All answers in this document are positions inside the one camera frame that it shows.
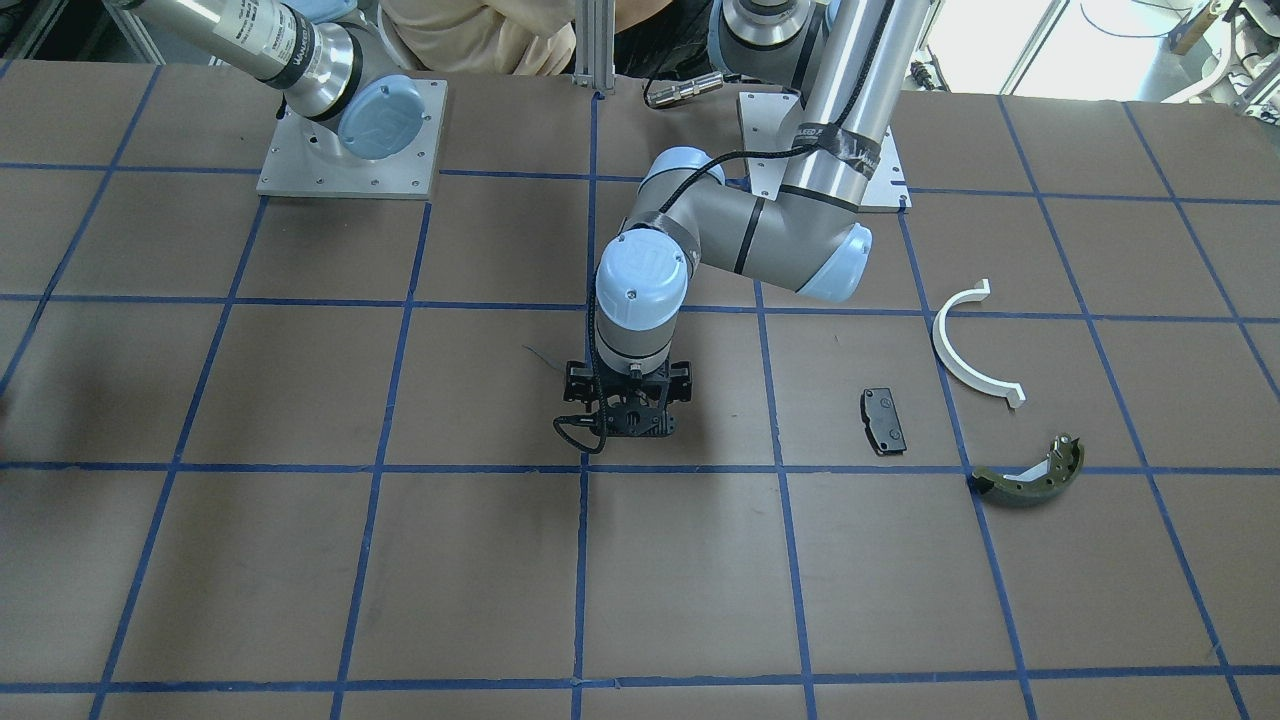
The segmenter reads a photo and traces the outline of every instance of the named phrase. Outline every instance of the beige clothing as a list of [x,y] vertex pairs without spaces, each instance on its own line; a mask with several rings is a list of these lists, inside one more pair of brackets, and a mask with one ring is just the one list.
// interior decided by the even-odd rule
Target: beige clothing
[[549,76],[573,56],[573,0],[381,0],[433,70]]

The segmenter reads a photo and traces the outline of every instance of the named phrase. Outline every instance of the cable connector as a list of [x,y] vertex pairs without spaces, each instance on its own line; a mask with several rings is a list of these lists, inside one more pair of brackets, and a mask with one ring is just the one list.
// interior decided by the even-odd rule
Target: cable connector
[[677,82],[676,85],[645,94],[645,104],[650,108],[669,108],[682,100],[696,97],[704,92],[724,87],[724,73],[714,72],[698,76],[694,79]]

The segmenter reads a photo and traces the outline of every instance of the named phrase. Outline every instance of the white mounting plate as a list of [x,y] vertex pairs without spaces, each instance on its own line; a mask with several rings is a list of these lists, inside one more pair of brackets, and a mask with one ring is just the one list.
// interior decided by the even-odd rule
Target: white mounting plate
[[[737,117],[742,123],[742,147],[769,152],[786,150],[778,143],[778,127],[797,101],[799,97],[791,92],[739,92]],[[751,193],[759,197],[777,197],[786,168],[786,159],[749,159],[746,172],[751,181]],[[906,190],[906,176],[897,156],[893,132],[888,131],[881,143],[879,165],[867,186],[867,193],[863,195],[859,208],[864,213],[897,213],[904,204],[906,208],[911,206],[911,193]]]
[[278,197],[430,199],[448,83],[415,78],[413,85],[426,105],[422,129],[404,150],[381,160],[361,160],[340,150],[332,132],[287,110],[284,118],[275,123],[271,147],[257,178],[257,193]]

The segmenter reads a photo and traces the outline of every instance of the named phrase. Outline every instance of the light blue joint cap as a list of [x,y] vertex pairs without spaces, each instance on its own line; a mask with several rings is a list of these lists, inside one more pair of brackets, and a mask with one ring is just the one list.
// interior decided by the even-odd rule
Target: light blue joint cap
[[356,0],[288,0],[285,5],[314,23],[328,23],[355,10]]
[[649,228],[613,238],[595,270],[595,300],[613,324],[635,332],[669,320],[689,292],[689,268],[675,240]]
[[854,295],[854,288],[863,279],[867,269],[867,256],[872,251],[872,231],[854,225],[845,236],[845,242],[827,258],[822,268],[814,273],[799,293],[827,302],[844,302]]
[[719,47],[719,19],[722,14],[721,0],[714,0],[712,3],[710,19],[707,22],[707,58],[717,70],[732,74],[733,70],[728,68],[728,63],[724,61],[724,55]]
[[836,13],[840,12],[840,0],[831,0],[827,3],[827,32],[836,27]]
[[404,76],[378,78],[343,110],[338,138],[352,155],[381,160],[413,142],[425,111],[413,81]]
[[[649,178],[653,176],[666,173],[667,170],[678,170],[682,168],[696,170],[707,163],[710,163],[710,155],[696,147],[689,147],[687,145],[668,147],[654,159],[653,165],[649,168],[649,173],[645,174],[643,181],[640,181],[640,184],[649,182]],[[719,165],[708,170],[708,174],[719,181],[721,184],[724,184],[724,170],[721,169]]]

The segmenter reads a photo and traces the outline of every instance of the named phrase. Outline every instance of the white c-shaped object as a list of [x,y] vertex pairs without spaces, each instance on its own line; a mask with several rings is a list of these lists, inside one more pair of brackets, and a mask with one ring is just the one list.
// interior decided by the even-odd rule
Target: white c-shaped object
[[947,370],[951,370],[951,374],[957,380],[978,392],[1004,397],[1010,407],[1018,409],[1027,402],[1027,393],[1023,392],[1023,386],[997,380],[974,370],[973,365],[965,363],[956,354],[956,348],[951,346],[951,338],[947,337],[947,313],[961,302],[978,302],[979,300],[986,300],[988,295],[991,295],[991,282],[983,278],[973,290],[957,292],[942,305],[938,315],[933,318],[933,351],[938,354],[938,359],[942,360],[942,364],[947,366]]

